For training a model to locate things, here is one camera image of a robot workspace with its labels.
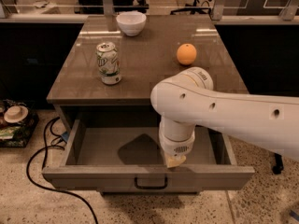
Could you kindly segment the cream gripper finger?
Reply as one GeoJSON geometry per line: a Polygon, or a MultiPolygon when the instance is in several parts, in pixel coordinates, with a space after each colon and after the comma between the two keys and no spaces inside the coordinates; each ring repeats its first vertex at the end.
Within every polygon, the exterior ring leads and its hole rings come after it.
{"type": "Polygon", "coordinates": [[[166,154],[165,155],[165,164],[167,168],[175,168],[180,166],[183,162],[186,161],[186,156],[171,156],[166,154]]]}

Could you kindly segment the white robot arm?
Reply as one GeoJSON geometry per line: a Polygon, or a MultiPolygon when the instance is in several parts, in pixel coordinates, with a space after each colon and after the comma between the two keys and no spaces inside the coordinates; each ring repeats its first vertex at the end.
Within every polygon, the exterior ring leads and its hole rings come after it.
{"type": "Polygon", "coordinates": [[[186,161],[197,125],[299,160],[297,97],[217,92],[209,73],[192,67],[155,85],[150,101],[161,115],[159,140],[169,168],[186,161]]]}

